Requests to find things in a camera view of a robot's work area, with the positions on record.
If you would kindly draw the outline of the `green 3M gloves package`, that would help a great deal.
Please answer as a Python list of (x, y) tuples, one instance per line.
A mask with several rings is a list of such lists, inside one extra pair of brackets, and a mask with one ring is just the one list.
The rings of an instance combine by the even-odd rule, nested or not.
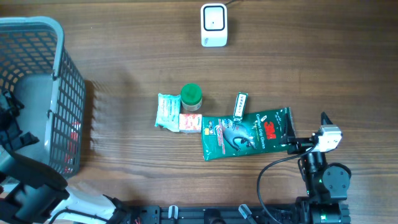
[(289, 107), (248, 113), (240, 122), (230, 116), (202, 118), (201, 142), (205, 161), (227, 157), (282, 152), (281, 144), (286, 122), (292, 121)]

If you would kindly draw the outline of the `green white slim box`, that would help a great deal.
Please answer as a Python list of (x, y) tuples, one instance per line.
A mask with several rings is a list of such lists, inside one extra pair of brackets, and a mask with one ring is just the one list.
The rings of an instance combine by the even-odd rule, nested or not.
[(246, 103), (247, 103), (247, 99), (248, 99), (247, 93), (243, 93), (243, 92), (238, 93), (238, 95), (236, 97), (235, 106), (234, 106), (233, 121), (235, 121), (235, 122), (242, 121), (243, 115), (244, 115), (244, 110), (245, 110)]

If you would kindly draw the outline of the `red white small box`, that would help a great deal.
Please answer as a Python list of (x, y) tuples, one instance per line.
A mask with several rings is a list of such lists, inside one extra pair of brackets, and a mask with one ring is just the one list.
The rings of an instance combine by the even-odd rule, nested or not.
[(179, 131), (183, 133), (200, 133), (202, 117), (201, 114), (179, 114)]

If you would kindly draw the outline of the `green lid jar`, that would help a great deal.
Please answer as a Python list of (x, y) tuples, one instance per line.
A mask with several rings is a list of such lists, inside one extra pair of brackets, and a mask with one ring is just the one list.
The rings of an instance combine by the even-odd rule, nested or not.
[(188, 111), (196, 111), (203, 101), (202, 90), (196, 83), (189, 83), (183, 86), (180, 92), (182, 106)]

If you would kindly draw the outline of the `light green wipes packet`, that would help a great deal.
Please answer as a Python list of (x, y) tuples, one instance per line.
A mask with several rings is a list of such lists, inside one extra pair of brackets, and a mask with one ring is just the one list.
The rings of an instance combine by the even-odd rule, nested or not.
[(172, 132), (179, 132), (180, 95), (158, 94), (155, 127), (162, 126)]

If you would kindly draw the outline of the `red white package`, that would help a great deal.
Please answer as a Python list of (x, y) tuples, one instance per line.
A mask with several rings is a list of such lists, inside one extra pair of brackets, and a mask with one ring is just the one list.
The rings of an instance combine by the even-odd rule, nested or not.
[(71, 140), (67, 144), (67, 152), (65, 153), (64, 162), (66, 166), (64, 168), (64, 172), (66, 174), (71, 174), (74, 171), (72, 166), (77, 164), (77, 154), (78, 154), (78, 140), (80, 134), (78, 133), (81, 130), (81, 123), (73, 122), (72, 123), (73, 129), (70, 133)]

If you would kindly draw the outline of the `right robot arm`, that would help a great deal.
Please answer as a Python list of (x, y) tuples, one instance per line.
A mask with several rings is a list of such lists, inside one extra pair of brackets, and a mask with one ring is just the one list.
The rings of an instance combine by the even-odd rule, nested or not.
[(288, 145), (287, 154), (298, 155), (298, 168), (307, 189), (306, 197), (294, 203), (292, 215), (284, 223), (350, 223), (348, 197), (351, 170), (340, 163), (327, 163), (326, 154), (337, 148), (343, 138), (341, 129), (326, 113), (321, 114), (319, 130), (308, 138), (295, 135), (292, 118), (285, 115), (281, 144)]

